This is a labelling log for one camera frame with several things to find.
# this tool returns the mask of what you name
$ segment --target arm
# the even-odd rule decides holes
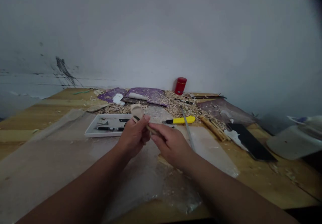
[[[39,204],[18,223],[93,223],[99,222],[107,198],[120,172],[137,155],[150,133],[145,126],[150,117],[129,120],[120,140],[88,170]]]
[[[161,124],[150,123],[149,126],[158,130],[166,140],[157,135],[151,137],[161,155],[197,183],[228,223],[298,223],[282,209],[196,154],[179,130]]]

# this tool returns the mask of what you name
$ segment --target white container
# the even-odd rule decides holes
[[[322,140],[315,138],[316,135],[307,134],[304,130],[302,125],[288,127],[271,137],[266,142],[267,146],[277,155],[289,160],[295,160],[322,150]]]
[[[88,126],[85,131],[86,137],[113,137],[113,136],[121,136],[122,131],[115,132],[105,132],[102,130],[95,129],[98,121],[101,118],[105,118],[108,121],[107,127],[124,127],[125,122],[120,122],[120,119],[131,119],[132,114],[98,114]]]

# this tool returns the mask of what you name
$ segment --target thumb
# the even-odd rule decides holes
[[[142,131],[146,125],[149,123],[150,121],[150,116],[149,115],[144,115],[143,118],[141,118],[136,124],[135,124],[135,128],[138,131]]]
[[[155,145],[158,147],[161,153],[164,153],[167,151],[168,146],[167,144],[163,141],[162,138],[160,138],[158,135],[152,135],[151,139],[154,141]]]

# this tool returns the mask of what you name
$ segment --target red canister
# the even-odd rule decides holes
[[[187,79],[184,77],[179,77],[177,80],[177,85],[175,85],[174,92],[178,95],[182,95],[184,91],[185,84],[187,83]]]

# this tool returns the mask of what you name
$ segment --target white wall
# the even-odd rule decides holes
[[[73,86],[58,56],[76,86],[171,89],[184,76],[187,91],[221,92],[271,130],[285,115],[321,114],[313,0],[0,0],[0,13],[7,101],[20,98],[10,91],[45,97]],[[2,116],[19,109],[0,106]]]

